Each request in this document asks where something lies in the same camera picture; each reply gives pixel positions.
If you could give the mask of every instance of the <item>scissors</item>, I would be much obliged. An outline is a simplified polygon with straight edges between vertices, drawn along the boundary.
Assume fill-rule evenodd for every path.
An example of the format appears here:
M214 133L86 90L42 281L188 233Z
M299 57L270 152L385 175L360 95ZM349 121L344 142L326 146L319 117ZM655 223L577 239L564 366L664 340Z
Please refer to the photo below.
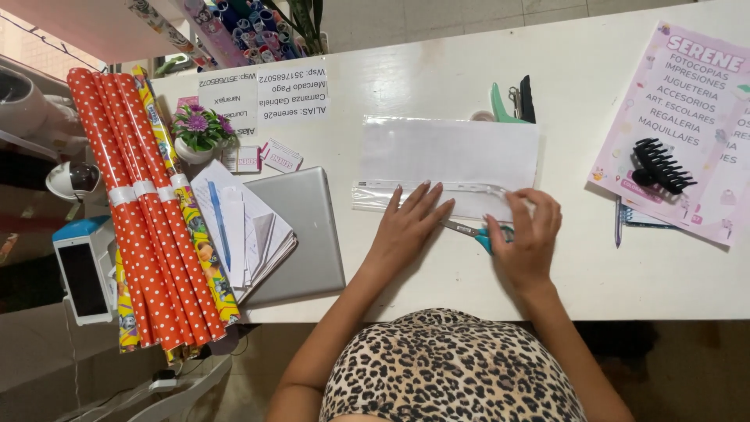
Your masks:
M488 237L489 232L486 228L473 228L451 220L443 220L441 223L451 230L473 237L477 242L484 246L484 250L487 251L488 254L492 255L492 244L490 243L490 238ZM513 242L514 231L512 227L500 225L500 230L502 231L502 236L505 238L505 243Z

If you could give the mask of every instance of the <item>woman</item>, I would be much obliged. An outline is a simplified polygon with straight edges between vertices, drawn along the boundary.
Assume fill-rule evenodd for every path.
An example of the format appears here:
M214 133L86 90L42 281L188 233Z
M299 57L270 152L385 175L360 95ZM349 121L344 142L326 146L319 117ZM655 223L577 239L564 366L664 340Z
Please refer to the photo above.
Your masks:
M563 215L541 191L507 195L514 243L505 243L495 218L486 218L496 269L541 343L513 324L448 309L414 312L356 334L375 299L450 213L452 199L430 212L443 187L429 188L429 181L420 185L401 207L396 189L359 271L286 368L267 420L634 420L550 280ZM533 217L524 199L536 205Z

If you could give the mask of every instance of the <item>blue scissors handle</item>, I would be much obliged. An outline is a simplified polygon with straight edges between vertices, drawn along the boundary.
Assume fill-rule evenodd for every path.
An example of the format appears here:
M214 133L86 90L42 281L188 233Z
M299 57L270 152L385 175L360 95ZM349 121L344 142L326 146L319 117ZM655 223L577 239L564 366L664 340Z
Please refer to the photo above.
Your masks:
M513 242L513 228L510 226L501 225L500 229L502 229L502 235L505 237L505 243ZM488 237L488 230L486 228L480 228L478 229L478 231L479 234L474 236L474 239L476 239L476 241L484 247L484 250L487 251L488 254L494 255L492 253L492 243L490 242L490 238Z

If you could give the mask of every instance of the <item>woman's left hand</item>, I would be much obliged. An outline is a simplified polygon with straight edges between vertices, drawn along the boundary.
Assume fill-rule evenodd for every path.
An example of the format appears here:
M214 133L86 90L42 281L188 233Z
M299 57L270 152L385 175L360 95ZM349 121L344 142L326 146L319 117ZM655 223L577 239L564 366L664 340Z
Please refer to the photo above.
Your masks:
M438 182L428 193L430 181L425 181L401 207L398 204L403 189L401 185L396 188L362 264L363 269L377 272L387 283L416 259L432 230L451 212L455 203L453 199L447 200L430 213L443 192L442 186Z

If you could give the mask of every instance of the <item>woman's right hand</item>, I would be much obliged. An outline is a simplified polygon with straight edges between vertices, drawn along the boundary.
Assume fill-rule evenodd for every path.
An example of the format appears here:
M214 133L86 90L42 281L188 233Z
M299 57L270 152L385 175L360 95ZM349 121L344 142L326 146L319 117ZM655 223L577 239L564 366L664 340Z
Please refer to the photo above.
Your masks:
M505 271L515 292L528 298L552 286L550 265L563 215L560 204L542 191L521 189L505 197L513 212L514 241L506 243L497 220L485 216L492 252L496 267ZM533 218L524 198L536 205Z

